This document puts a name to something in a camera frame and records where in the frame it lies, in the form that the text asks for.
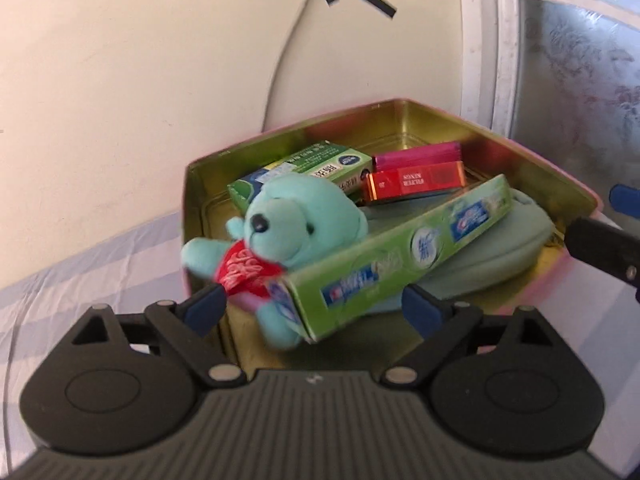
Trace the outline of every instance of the striped bedsheet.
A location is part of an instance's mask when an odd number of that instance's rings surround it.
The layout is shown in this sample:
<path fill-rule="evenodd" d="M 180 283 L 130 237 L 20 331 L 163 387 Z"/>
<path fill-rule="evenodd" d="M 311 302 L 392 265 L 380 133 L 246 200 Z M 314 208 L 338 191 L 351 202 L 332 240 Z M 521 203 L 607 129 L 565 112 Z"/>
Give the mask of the striped bedsheet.
<path fill-rule="evenodd" d="M 45 355 L 93 303 L 133 313 L 160 299 L 182 301 L 179 251 L 175 213 L 0 290 L 2 476 L 34 450 L 18 398 Z M 591 451 L 617 473 L 629 473 L 640 462 L 640 305 L 634 290 L 572 260 L 526 303 L 539 307 L 601 384 L 607 409 Z"/>

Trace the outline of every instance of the green box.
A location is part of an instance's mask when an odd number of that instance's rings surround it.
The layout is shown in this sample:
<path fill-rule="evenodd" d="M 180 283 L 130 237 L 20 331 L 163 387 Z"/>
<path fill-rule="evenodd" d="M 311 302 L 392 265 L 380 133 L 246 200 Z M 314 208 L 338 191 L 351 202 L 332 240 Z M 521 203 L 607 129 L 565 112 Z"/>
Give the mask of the green box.
<path fill-rule="evenodd" d="M 269 282 L 290 326 L 318 341 L 457 253 L 512 207 L 503 175 L 410 218 L 385 223 L 356 246 Z"/>
<path fill-rule="evenodd" d="M 373 160 L 369 155 L 325 140 L 239 178 L 228 184 L 227 189 L 232 202 L 244 215 L 262 185 L 274 176 L 292 172 L 311 174 L 327 178 L 351 194 L 361 188 L 371 171 Z"/>

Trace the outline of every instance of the teal stuffed bear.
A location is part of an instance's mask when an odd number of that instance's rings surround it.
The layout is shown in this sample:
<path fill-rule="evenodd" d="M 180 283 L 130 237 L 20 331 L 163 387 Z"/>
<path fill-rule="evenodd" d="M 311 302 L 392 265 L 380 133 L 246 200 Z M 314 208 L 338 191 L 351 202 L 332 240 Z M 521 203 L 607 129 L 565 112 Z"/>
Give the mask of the teal stuffed bear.
<path fill-rule="evenodd" d="M 270 346 L 289 349 L 301 337 L 287 325 L 266 290 L 258 292 L 253 286 L 255 281 L 248 290 L 240 287 L 242 292 L 237 292 L 238 283 L 248 276 L 238 278 L 239 267 L 249 273 L 262 267 L 258 280 L 277 275 L 277 266 L 282 271 L 298 269 L 361 240 L 368 234 L 368 224 L 364 213 L 335 184 L 289 173 L 265 183 L 245 219 L 232 218 L 226 230 L 236 243 L 194 238 L 182 248 L 182 264 L 197 276 L 222 283 L 234 304 L 255 315 Z"/>

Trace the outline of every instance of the black nose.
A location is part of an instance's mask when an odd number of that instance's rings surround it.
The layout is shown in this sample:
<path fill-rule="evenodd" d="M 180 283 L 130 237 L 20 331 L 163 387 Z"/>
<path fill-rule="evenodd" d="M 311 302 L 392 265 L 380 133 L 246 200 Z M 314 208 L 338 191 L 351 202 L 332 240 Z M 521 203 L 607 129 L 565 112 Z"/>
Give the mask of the black nose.
<path fill-rule="evenodd" d="M 256 233 L 263 233 L 269 228 L 269 221 L 261 214 L 251 217 L 251 228 Z"/>

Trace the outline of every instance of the silver screw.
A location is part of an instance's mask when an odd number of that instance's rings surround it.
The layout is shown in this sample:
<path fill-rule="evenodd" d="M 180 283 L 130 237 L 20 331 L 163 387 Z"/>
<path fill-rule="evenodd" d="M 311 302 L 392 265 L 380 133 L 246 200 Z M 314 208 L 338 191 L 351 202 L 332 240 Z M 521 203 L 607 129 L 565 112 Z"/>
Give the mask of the silver screw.
<path fill-rule="evenodd" d="M 235 381 L 242 375 L 242 370 L 236 365 L 216 365 L 209 369 L 209 377 L 214 381 Z"/>
<path fill-rule="evenodd" d="M 394 384 L 411 384 L 418 378 L 418 372 L 407 366 L 389 368 L 385 373 L 386 380 Z"/>

